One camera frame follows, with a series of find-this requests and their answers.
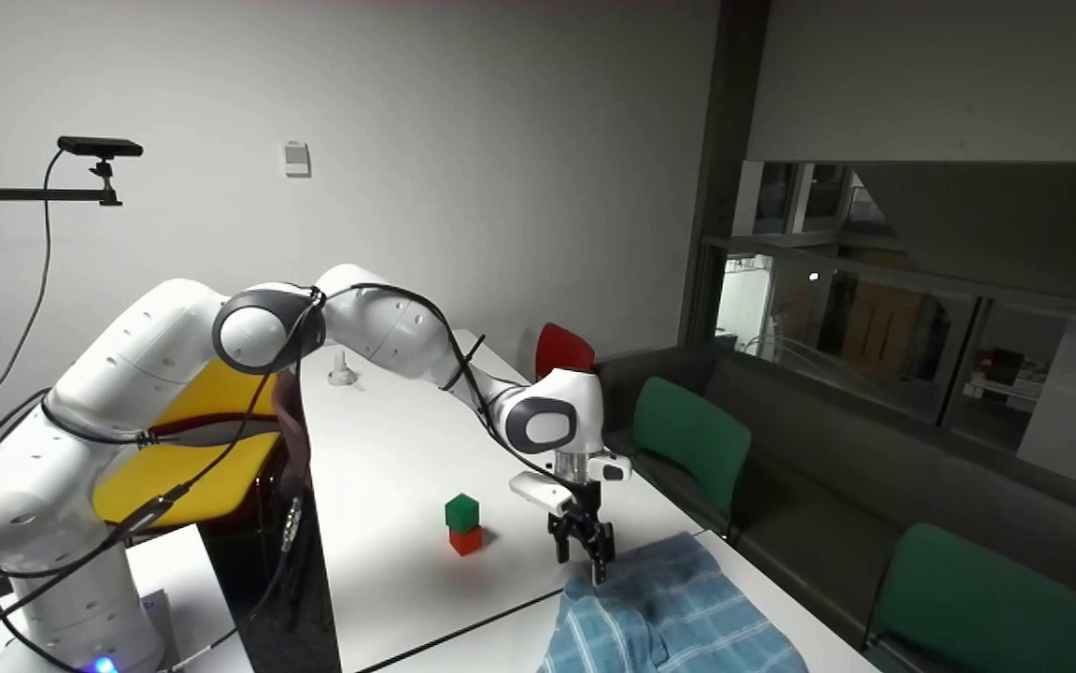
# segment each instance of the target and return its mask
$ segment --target red object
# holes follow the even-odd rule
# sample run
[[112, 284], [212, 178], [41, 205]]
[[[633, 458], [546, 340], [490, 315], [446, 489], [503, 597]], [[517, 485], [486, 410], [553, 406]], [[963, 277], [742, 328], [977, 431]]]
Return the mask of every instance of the red object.
[[598, 353], [572, 328], [546, 320], [534, 353], [534, 378], [562, 369], [598, 369]]
[[481, 527], [471, 531], [449, 531], [449, 541], [455, 545], [461, 559], [473, 552], [486, 541]]

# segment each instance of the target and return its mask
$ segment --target white wall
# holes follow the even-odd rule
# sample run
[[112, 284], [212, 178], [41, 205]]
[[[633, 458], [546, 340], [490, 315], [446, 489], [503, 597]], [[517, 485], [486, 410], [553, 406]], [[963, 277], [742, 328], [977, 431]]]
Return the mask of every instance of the white wall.
[[[147, 145], [115, 162], [125, 208], [53, 208], [50, 304], [0, 410], [176, 272], [234, 293], [360, 262], [517, 362], [546, 319], [602, 355], [673, 344], [713, 19], [719, 0], [0, 3], [0, 185], [39, 185], [64, 132]], [[288, 139], [314, 178], [280, 176]], [[39, 205], [0, 205], [0, 362], [39, 262]]]

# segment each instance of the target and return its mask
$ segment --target glass partition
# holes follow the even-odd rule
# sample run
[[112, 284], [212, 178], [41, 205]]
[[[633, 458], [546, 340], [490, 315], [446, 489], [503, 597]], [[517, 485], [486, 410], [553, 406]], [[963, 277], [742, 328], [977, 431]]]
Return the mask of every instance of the glass partition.
[[1076, 478], [1076, 166], [764, 166], [719, 337]]

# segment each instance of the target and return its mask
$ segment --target cable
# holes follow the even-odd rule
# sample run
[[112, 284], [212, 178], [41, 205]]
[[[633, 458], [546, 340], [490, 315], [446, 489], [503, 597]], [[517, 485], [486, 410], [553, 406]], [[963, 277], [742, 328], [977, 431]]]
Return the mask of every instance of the cable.
[[[473, 344], [467, 353], [461, 353], [461, 360], [471, 362], [481, 344], [486, 344], [486, 337], [480, 333]], [[441, 389], [446, 394], [455, 389], [461, 378], [463, 378], [463, 368], [455, 368], [452, 380], [446, 380]]]
[[455, 368], [452, 380], [463, 378], [467, 389], [473, 394], [473, 400], [480, 400], [480, 423], [486, 428], [486, 434], [490, 434], [511, 460], [521, 460], [526, 470], [539, 470], [539, 476], [546, 476], [548, 482], [562, 482], [563, 489], [581, 492], [574, 482], [568, 482], [568, 478], [546, 470], [546, 469], [539, 469], [539, 463], [526, 460], [526, 458], [521, 458], [521, 451], [498, 434], [498, 428], [493, 428], [493, 400], [480, 389], [480, 380], [473, 380], [473, 375], [471, 375], [471, 355], [473, 355], [480, 344], [471, 347], [471, 355], [463, 355], [463, 353], [461, 353], [461, 340], [455, 340], [455, 328], [452, 328], [452, 320], [441, 315], [441, 308], [434, 308], [425, 297], [407, 293], [407, 289], [397, 289], [397, 284], [353, 284], [353, 289], [333, 293], [328, 298], [349, 297], [349, 293], [388, 293], [388, 297], [405, 297], [405, 298], [411, 298], [411, 304], [422, 304], [422, 308], [436, 319], [436, 327], [446, 328], [449, 347], [455, 353], [455, 362], [461, 362], [461, 368]]
[[30, 410], [46, 394], [50, 394], [50, 389], [39, 389], [39, 394], [24, 395], [24, 405], [15, 405], [15, 406], [0, 419], [0, 438], [10, 434], [10, 431], [28, 419], [28, 410]]
[[[292, 496], [288, 512], [285, 512], [285, 527], [280, 527], [280, 550], [277, 550], [277, 567], [263, 591], [263, 597], [246, 610], [244, 622], [256, 622], [268, 597], [277, 596], [280, 581], [285, 581], [285, 567], [288, 567], [288, 559], [292, 559], [292, 545], [303, 531], [303, 496]], [[165, 673], [178, 673], [186, 668], [192, 661], [204, 659], [208, 651], [217, 651], [219, 645], [234, 640], [238, 635], [238, 626], [231, 626], [223, 635], [217, 635], [212, 645], [204, 645], [201, 651], [178, 659], [176, 664], [170, 664]]]
[[39, 659], [46, 659], [53, 668], [80, 673], [74, 664], [61, 661], [55, 654], [50, 654], [50, 651], [39, 647], [33, 640], [28, 640], [28, 635], [10, 626], [10, 618], [4, 613], [4, 605], [0, 605], [0, 622], [4, 622], [4, 627], [6, 627], [28, 651], [33, 651]]
[[28, 315], [28, 320], [24, 320], [24, 333], [18, 333], [18, 340], [15, 340], [10, 355], [6, 355], [6, 368], [0, 369], [0, 389], [4, 389], [6, 375], [15, 369], [15, 362], [18, 362], [18, 355], [24, 355], [24, 344], [30, 340], [30, 328], [39, 327], [41, 308], [46, 308], [46, 297], [50, 297], [50, 272], [53, 272], [50, 185], [53, 185], [53, 167], [55, 167], [61, 158], [64, 158], [64, 151], [53, 152], [53, 162], [50, 162], [50, 167], [46, 167], [46, 185], [41, 185], [41, 187], [46, 187], [46, 262], [41, 262], [41, 289], [39, 289], [39, 298], [33, 298], [33, 308], [30, 308], [30, 315]]
[[[324, 297], [314, 293], [312, 308], [299, 312], [299, 319], [292, 320], [285, 347], [295, 344], [295, 333], [308, 327], [308, 319], [314, 312], [323, 312]], [[223, 463], [234, 444], [244, 443], [246, 428], [251, 428], [251, 414], [256, 414], [256, 405], [263, 400], [263, 389], [265, 389], [268, 375], [263, 375], [258, 389], [251, 394], [251, 405], [244, 410], [244, 423], [234, 428], [229, 449], [219, 458], [212, 458], [197, 476], [192, 476], [186, 482], [151, 496], [147, 505], [138, 505], [130, 517], [125, 517], [125, 524], [115, 531], [106, 536], [106, 541], [99, 541], [90, 552], [81, 552], [80, 560], [64, 564], [64, 567], [50, 567], [50, 571], [4, 571], [4, 575], [28, 575], [28, 581], [39, 581], [39, 575], [53, 575], [50, 585], [41, 585], [39, 591], [30, 591], [28, 597], [10, 602], [6, 610], [0, 610], [0, 622], [6, 622], [15, 610], [39, 602], [41, 596], [50, 596], [55, 585], [64, 585], [72, 571], [86, 567], [92, 559], [102, 559], [106, 550], [112, 550], [125, 536], [138, 536], [147, 531], [152, 519], [161, 519], [182, 492], [192, 492], [217, 463]]]

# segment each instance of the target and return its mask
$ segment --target wall outlet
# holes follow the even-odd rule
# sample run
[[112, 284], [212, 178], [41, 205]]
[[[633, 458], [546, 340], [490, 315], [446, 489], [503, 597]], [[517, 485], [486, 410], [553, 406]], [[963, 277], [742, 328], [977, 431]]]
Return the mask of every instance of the wall outlet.
[[312, 144], [285, 144], [280, 162], [285, 162], [288, 178], [312, 178], [314, 176]]

